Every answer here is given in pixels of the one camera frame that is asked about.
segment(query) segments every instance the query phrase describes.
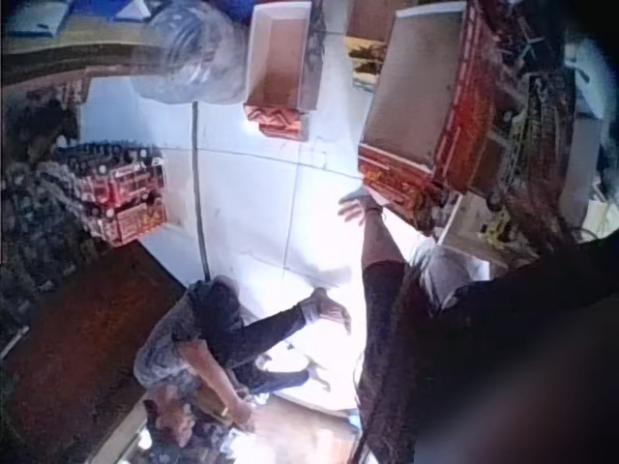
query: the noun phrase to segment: blue object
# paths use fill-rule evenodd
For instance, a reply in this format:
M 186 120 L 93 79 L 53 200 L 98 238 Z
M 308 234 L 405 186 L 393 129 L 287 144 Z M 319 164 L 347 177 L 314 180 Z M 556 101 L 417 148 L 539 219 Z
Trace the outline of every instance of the blue object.
M 255 0 L 212 0 L 211 3 L 233 21 L 249 24 Z
M 103 17 L 109 21 L 142 22 L 131 19 L 119 19 L 116 17 L 131 2 L 132 0 L 75 0 L 72 14 Z M 155 11 L 151 8 L 151 16 L 146 18 L 146 20 L 153 17 L 168 3 L 168 1 L 163 1 L 161 3 L 162 4 Z

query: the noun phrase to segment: outstretched hand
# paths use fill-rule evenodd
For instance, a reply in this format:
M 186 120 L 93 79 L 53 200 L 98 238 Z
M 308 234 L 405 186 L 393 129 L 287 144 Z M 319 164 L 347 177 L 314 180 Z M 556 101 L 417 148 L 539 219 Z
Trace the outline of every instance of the outstretched hand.
M 339 201 L 339 205 L 338 216 L 343 217 L 346 222 L 358 219 L 360 225 L 366 221 L 367 212 L 382 212 L 382 207 L 364 187 L 348 193 Z
M 253 407 L 248 401 L 239 398 L 239 401 L 234 407 L 230 408 L 228 414 L 234 423 L 244 432 L 253 432 L 255 430 L 255 424 L 251 419 Z

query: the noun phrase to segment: tile grout line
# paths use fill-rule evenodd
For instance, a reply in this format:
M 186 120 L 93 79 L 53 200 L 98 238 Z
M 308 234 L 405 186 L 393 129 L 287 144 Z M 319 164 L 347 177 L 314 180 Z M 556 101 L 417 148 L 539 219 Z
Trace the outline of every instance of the tile grout line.
M 269 157 L 265 157 L 265 156 L 262 156 L 262 155 L 255 155 L 255 154 L 251 154 L 251 153 L 233 152 L 233 151 L 227 151 L 227 150 L 214 150 L 214 149 L 210 149 L 210 148 L 201 148 L 201 149 L 199 149 L 199 151 L 207 151 L 207 152 L 213 152 L 213 153 L 229 154 L 229 155 L 234 155 L 236 157 L 251 157 L 251 158 L 256 158 L 257 160 L 267 160 L 267 161 L 283 162 L 284 164 L 294 164 L 295 166 L 308 167 L 309 169 L 314 169 L 316 171 L 323 171 L 323 172 L 328 172 L 330 174 L 337 174 L 339 176 L 346 177 L 348 179 L 352 179 L 352 180 L 355 180 L 355 181 L 361 181 L 363 179 L 361 177 L 361 175 L 353 176 L 351 174 L 346 174 L 344 172 L 334 171 L 334 170 L 327 169 L 327 168 L 324 168 L 324 167 L 316 167 L 316 166 L 313 166 L 311 164 L 306 164 L 306 163 L 300 162 L 300 161 L 290 161 L 288 159 L 269 158 Z M 301 148 L 299 148 L 299 158 L 300 157 L 301 157 Z
M 200 193 L 200 175 L 197 147 L 198 104 L 192 103 L 192 171 L 193 171 L 193 196 L 195 203 L 195 222 L 197 227 L 197 242 L 200 249 L 200 261 L 204 279 L 210 280 L 209 264 L 206 256 L 206 240 L 204 237 L 204 224 L 202 223 L 202 199 Z
M 299 158 L 301 157 L 301 145 L 299 145 L 299 151 L 297 153 Z M 290 247 L 290 235 L 292 232 L 292 220 L 294 218 L 294 210 L 295 203 L 297 200 L 297 187 L 299 186 L 299 166 L 300 164 L 297 162 L 296 172 L 294 174 L 294 185 L 292 188 L 292 204 L 290 205 L 290 220 L 288 221 L 288 231 L 286 233 L 286 246 L 283 249 L 283 263 L 281 266 L 281 280 L 283 281 L 284 273 L 286 272 L 286 268 L 288 265 L 288 248 Z

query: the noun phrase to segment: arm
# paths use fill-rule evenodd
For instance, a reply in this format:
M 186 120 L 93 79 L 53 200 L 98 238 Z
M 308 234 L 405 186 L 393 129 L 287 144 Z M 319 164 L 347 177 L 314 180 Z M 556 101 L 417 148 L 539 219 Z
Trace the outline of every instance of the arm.
M 402 253 L 383 222 L 382 211 L 374 208 L 366 210 L 365 219 L 364 248 L 361 255 L 363 270 L 372 264 L 385 261 L 404 263 Z
M 364 248 L 361 256 L 363 270 L 375 263 L 404 263 L 394 238 L 383 222 L 382 207 L 376 203 L 369 192 L 361 187 L 344 196 L 340 201 L 339 215 L 349 221 L 358 218 L 365 224 Z
M 182 342 L 178 351 L 187 364 L 221 399 L 230 412 L 230 417 L 239 425 L 251 417 L 251 406 L 236 393 L 230 379 L 209 351 L 204 340 Z

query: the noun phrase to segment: floor tile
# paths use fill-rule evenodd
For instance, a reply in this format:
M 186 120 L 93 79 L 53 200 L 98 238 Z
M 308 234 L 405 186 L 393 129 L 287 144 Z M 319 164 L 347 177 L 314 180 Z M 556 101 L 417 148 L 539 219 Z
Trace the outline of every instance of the floor tile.
M 213 241 L 207 242 L 206 252 L 211 277 L 232 279 L 239 291 L 241 305 L 256 318 L 262 319 L 288 308 L 281 298 L 281 268 Z
M 139 241 L 183 285 L 204 278 L 197 239 L 172 224 L 164 224 Z
M 350 281 L 360 266 L 363 230 L 338 217 L 338 201 L 361 182 L 299 166 L 286 269 L 333 285 Z
M 206 243 L 280 268 L 297 166 L 229 153 L 199 153 Z
M 352 64 L 341 36 L 327 36 L 318 106 L 299 161 L 359 177 L 357 147 L 372 94 L 352 86 Z
M 192 151 L 162 150 L 165 188 L 162 191 L 167 221 L 197 238 L 193 193 Z
M 322 8 L 325 12 L 327 32 L 345 34 L 350 0 L 324 0 Z
M 191 105 L 143 99 L 130 77 L 93 79 L 80 120 L 82 142 L 132 140 L 162 148 L 192 147 Z
M 299 158 L 299 142 L 267 137 L 247 120 L 240 103 L 200 104 L 198 147 L 290 162 Z
M 138 97 L 137 110 L 151 143 L 161 148 L 192 148 L 191 103 L 166 104 Z

